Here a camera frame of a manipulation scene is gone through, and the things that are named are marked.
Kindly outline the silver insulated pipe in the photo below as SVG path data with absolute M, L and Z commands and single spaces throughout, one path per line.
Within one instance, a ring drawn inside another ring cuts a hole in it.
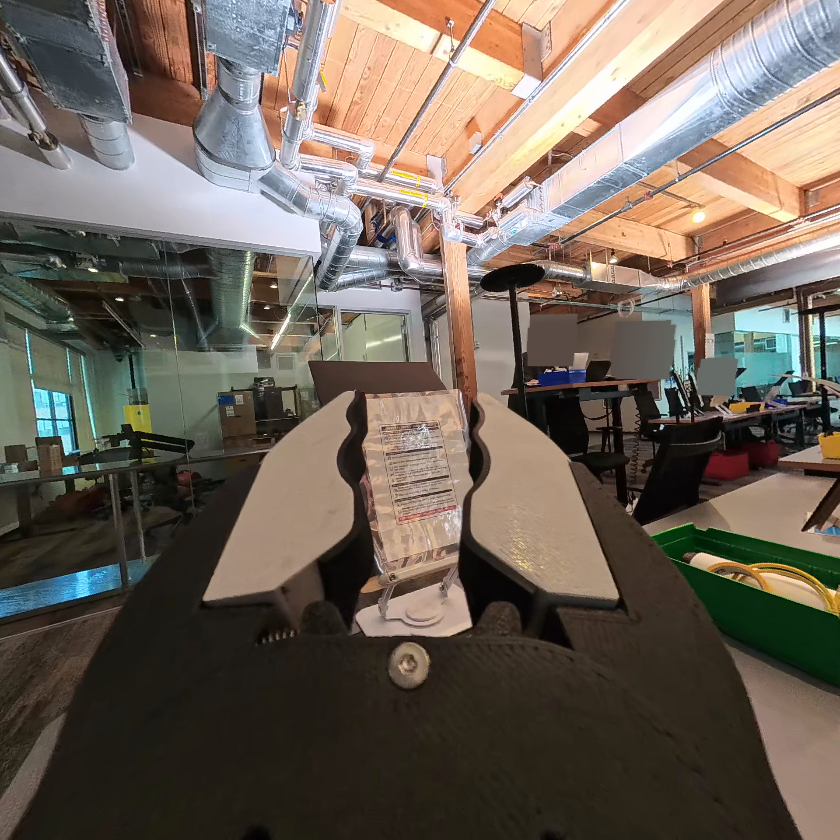
M 314 141 L 355 155 L 361 174 L 372 162 L 375 145 L 356 134 L 314 121 L 319 105 L 322 60 L 340 15 L 340 2 L 308 2 L 303 18 L 297 64 L 291 84 L 291 103 L 281 131 L 280 164 L 294 172 L 301 168 L 301 144 Z

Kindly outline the black office chair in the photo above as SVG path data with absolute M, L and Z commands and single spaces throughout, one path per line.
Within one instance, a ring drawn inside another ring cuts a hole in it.
M 633 510 L 641 526 L 694 507 L 711 454 L 722 441 L 720 417 L 665 426 L 657 454 Z

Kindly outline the glass top table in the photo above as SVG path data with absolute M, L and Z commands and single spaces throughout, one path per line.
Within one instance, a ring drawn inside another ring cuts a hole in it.
M 2 578 L 13 583 L 130 561 L 147 564 L 162 536 L 194 518 L 202 478 L 188 450 L 164 445 L 2 464 Z

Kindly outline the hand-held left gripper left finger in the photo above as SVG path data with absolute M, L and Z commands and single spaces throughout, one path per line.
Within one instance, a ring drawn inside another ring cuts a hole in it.
M 356 604 L 372 573 L 361 482 L 367 400 L 343 392 L 258 468 L 204 604 Z

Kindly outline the green plastic bin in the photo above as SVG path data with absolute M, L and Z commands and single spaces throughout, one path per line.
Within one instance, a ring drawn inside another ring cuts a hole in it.
M 725 634 L 806 674 L 838 687 L 838 613 L 828 609 L 826 598 L 810 581 L 796 598 L 782 594 L 783 584 L 797 580 L 771 569 L 756 573 L 771 588 L 766 591 L 739 570 L 710 572 L 707 563 L 685 560 L 688 553 L 705 554 L 714 561 L 748 567 L 755 564 L 783 565 L 810 575 L 829 595 L 838 591 L 838 558 L 829 554 L 793 548 L 718 528 L 699 528 L 693 523 L 669 528 L 653 537 L 675 563 L 706 607 L 712 621 Z

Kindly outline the black floor lamp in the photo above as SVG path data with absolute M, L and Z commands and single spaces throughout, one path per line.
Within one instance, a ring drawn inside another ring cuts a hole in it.
M 501 293 L 506 291 L 510 304 L 511 336 L 513 346 L 513 381 L 514 393 L 518 399 L 520 415 L 529 418 L 528 398 L 524 380 L 522 334 L 518 310 L 518 291 L 539 283 L 545 277 L 545 269 L 534 262 L 504 266 L 494 269 L 483 276 L 480 287 L 486 292 Z

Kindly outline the rectangular metal duct box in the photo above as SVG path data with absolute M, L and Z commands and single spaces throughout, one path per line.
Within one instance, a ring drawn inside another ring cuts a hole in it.
M 275 76 L 286 44 L 292 1 L 201 1 L 207 50 Z
M 59 109 L 131 124 L 130 88 L 104 1 L 2 1 L 2 20 Z

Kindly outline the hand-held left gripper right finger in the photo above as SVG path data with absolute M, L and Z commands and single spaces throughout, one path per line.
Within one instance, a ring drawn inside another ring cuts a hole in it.
M 568 456 L 494 397 L 472 404 L 458 571 L 470 607 L 616 607 L 620 595 Z

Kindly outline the large silver spiral duct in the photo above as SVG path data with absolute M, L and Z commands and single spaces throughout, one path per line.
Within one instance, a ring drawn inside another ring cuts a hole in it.
M 838 1 L 774 3 L 534 188 L 468 264 L 571 224 L 838 60 Z

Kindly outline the white roll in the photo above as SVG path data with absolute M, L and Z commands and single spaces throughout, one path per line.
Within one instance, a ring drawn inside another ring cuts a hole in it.
M 838 593 L 815 576 L 793 566 L 782 563 L 745 563 L 704 552 L 687 552 L 683 561 L 762 592 L 838 614 Z

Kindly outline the yellow column guard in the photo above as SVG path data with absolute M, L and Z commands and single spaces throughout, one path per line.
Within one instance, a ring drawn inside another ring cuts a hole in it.
M 151 407 L 148 403 L 129 404 L 123 408 L 124 426 L 131 426 L 128 447 L 137 456 L 151 446 Z

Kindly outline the wooden post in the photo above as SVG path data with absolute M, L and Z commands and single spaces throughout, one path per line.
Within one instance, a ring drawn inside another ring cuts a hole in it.
M 466 253 L 464 244 L 446 239 L 440 243 L 453 381 L 469 414 L 477 394 L 477 374 Z

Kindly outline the thin metal sprinkler pipe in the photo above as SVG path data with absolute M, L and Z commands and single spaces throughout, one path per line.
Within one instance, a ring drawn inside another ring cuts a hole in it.
M 496 1 L 485 1 L 481 5 L 479 12 L 469 24 L 463 38 L 458 42 L 458 45 L 450 49 L 444 69 L 441 71 L 439 77 L 436 79 L 429 93 L 426 95 L 420 109 L 414 115 L 413 120 L 410 122 L 402 138 L 397 143 L 387 163 L 383 166 L 378 176 L 376 176 L 375 180 L 379 183 L 383 183 L 385 178 L 391 173 L 394 163 L 397 162 L 401 153 L 417 131 L 420 123 L 424 119 L 424 116 L 426 116 L 427 111 L 431 109 L 439 93 L 445 87 L 447 80 L 458 66 L 462 56 L 471 45 L 471 42 L 479 32 L 481 26 L 486 22 L 496 3 Z

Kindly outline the dark brown board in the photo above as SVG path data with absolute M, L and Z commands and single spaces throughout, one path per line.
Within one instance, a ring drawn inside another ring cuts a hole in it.
M 323 361 L 308 363 L 321 405 L 344 392 L 363 394 L 443 391 L 447 386 L 427 362 Z

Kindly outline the white desk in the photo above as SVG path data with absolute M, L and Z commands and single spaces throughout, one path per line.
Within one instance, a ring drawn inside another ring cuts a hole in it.
M 645 527 L 649 534 L 694 523 L 838 557 L 838 539 L 803 532 L 828 478 L 781 472 Z M 55 735 L 93 653 L 119 607 L 66 621 L 2 626 L 2 838 L 10 837 L 28 758 Z M 838 688 L 728 640 L 749 693 L 775 779 L 803 838 L 838 838 Z

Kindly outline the clear plastic-wrapped phone case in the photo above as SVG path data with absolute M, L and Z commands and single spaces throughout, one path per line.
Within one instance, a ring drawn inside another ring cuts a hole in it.
M 456 635 L 471 627 L 458 561 L 469 475 L 457 390 L 365 397 L 360 483 L 374 546 L 376 605 L 358 611 L 367 637 Z

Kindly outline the silver round duct elbow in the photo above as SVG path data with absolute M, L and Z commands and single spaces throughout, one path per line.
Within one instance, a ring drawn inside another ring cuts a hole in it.
M 198 169 L 211 183 L 245 193 L 263 193 L 301 217 L 332 227 L 314 275 L 321 291 L 370 282 L 343 274 L 363 230 L 360 209 L 347 196 L 309 185 L 277 163 L 259 105 L 261 74 L 217 59 L 217 85 L 193 125 Z

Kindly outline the wooden standing desk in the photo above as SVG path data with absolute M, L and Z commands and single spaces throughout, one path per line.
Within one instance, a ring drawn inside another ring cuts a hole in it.
M 516 411 L 549 435 L 573 462 L 588 468 L 595 478 L 600 479 L 608 471 L 615 472 L 616 497 L 626 505 L 629 457 L 625 455 L 623 446 L 622 400 L 646 391 L 651 384 L 658 384 L 658 381 L 610 379 L 561 385 L 525 385 L 522 392 L 512 387 L 501 394 L 512 399 Z M 612 423 L 602 429 L 605 435 L 612 436 L 613 448 L 610 451 L 588 451 L 589 430 L 581 405 L 590 401 L 607 403 L 610 408 Z

